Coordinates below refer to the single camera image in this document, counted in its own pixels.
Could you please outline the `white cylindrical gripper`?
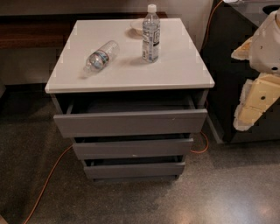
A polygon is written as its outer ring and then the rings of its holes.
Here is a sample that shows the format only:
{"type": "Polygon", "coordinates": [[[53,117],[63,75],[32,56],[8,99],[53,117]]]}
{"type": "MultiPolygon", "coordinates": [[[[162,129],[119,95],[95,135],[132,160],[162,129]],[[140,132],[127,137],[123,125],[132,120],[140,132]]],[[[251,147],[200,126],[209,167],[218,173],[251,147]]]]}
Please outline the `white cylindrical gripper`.
{"type": "Polygon", "coordinates": [[[255,80],[246,80],[234,112],[234,128],[246,131],[280,97],[280,9],[272,11],[231,58],[249,60],[250,66],[260,72],[255,80]]]}

